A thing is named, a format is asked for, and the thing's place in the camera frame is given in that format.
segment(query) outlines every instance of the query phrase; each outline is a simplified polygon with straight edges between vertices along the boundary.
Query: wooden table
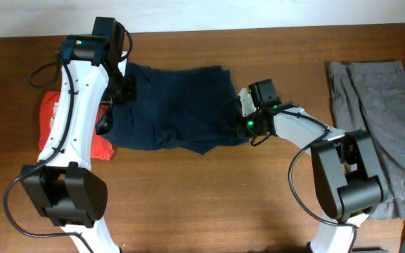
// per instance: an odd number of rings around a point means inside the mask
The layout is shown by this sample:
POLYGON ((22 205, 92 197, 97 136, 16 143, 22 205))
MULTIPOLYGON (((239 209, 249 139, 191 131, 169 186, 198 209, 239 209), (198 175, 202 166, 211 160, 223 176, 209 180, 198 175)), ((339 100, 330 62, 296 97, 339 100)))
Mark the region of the wooden table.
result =
MULTIPOLYGON (((7 183, 39 154, 38 111, 44 91, 29 87, 27 77, 54 59, 64 38, 0 39, 0 252, 76 251, 69 238, 40 240, 19 234, 7 222, 1 203, 7 183)), ((170 32, 133 38, 130 60, 135 63, 166 70, 223 65, 231 70, 236 91, 272 78, 284 101, 298 102, 329 124, 328 61, 404 60, 405 53, 405 24, 170 32)), ((118 148, 110 162, 93 160, 92 172, 108 184, 105 220, 124 252, 283 249, 304 246, 319 225, 289 191, 287 170, 296 152, 295 146, 278 138, 256 148, 215 148, 203 156, 181 148, 118 148)), ((296 166, 295 186, 309 208, 320 214, 312 176, 305 156, 296 166)), ((60 231, 38 216, 20 186, 11 193, 10 207, 29 231, 60 231)), ((398 252, 402 226, 402 221, 367 221, 356 247, 398 252)))

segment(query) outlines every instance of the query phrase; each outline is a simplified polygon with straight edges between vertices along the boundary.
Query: red cloth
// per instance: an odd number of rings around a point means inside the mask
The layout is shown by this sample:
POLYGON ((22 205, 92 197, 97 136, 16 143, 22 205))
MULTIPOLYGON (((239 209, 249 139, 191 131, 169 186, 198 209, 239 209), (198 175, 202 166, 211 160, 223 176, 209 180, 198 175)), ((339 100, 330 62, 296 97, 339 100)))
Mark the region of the red cloth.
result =
MULTIPOLYGON (((59 102, 60 92, 58 91, 47 91, 45 96, 41 100, 40 105, 40 142, 39 148, 43 150, 48 140, 49 133, 53 127, 54 116, 56 115, 56 110, 59 102)), ((103 115, 107 106, 101 106, 98 108, 98 114, 96 115, 96 121, 98 121, 103 115)), ((91 158, 98 158, 102 160, 110 160, 114 151, 112 148, 112 143, 104 139, 101 136, 96 135, 96 130, 93 130, 93 137, 91 138, 91 158)))

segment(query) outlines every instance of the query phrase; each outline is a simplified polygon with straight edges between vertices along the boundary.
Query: gray shorts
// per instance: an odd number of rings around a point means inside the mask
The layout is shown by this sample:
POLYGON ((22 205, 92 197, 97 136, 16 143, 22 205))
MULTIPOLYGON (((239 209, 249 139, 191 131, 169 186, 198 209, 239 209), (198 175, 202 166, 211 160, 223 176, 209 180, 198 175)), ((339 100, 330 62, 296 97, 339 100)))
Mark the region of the gray shorts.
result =
POLYGON ((405 220, 405 71, 401 62, 331 63, 330 91, 335 123, 368 130, 384 170, 390 196, 372 219, 405 220))

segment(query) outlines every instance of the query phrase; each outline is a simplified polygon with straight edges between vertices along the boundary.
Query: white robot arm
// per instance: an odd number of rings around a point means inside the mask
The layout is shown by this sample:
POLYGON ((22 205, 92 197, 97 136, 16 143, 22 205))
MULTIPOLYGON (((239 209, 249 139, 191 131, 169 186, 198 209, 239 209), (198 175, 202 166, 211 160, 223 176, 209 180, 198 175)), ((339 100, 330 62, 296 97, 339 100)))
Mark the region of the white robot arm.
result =
MULTIPOLYGON (((122 76, 127 67, 127 59, 121 56, 123 34, 124 28, 115 19, 97 18, 92 36, 67 38, 60 56, 64 64, 60 100, 49 139, 39 155, 39 165, 23 166, 22 176, 14 181, 21 181, 41 216, 50 218, 66 235, 74 235, 81 253, 121 252, 103 218, 107 186, 91 173, 90 147, 101 100, 123 104, 135 99, 135 84, 122 76)), ((349 252, 355 228, 387 194, 368 134, 327 127, 296 104, 282 104, 270 79, 251 84, 249 91, 242 89, 238 100, 242 107, 239 136, 253 140, 267 134, 279 136, 312 156, 316 194, 324 213, 323 218, 316 216, 321 225, 309 250, 349 252), (358 170, 345 175, 340 166, 345 162, 357 163, 358 170)), ((298 200, 291 172, 289 180, 298 200)), ((5 194, 6 214, 20 231, 6 202, 5 194)))

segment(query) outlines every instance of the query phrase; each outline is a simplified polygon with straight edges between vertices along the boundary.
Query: navy blue shirt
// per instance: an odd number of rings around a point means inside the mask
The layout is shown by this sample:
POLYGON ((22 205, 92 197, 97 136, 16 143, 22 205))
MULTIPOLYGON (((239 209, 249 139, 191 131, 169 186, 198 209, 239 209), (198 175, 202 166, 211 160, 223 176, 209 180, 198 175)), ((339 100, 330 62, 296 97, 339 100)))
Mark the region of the navy blue shirt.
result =
POLYGON ((220 117, 235 127, 238 104, 228 70, 221 66, 187 71, 163 71, 129 63, 136 78, 137 100, 115 106, 112 129, 102 136, 111 143, 135 150, 182 147, 204 154, 218 145, 238 145, 220 117))

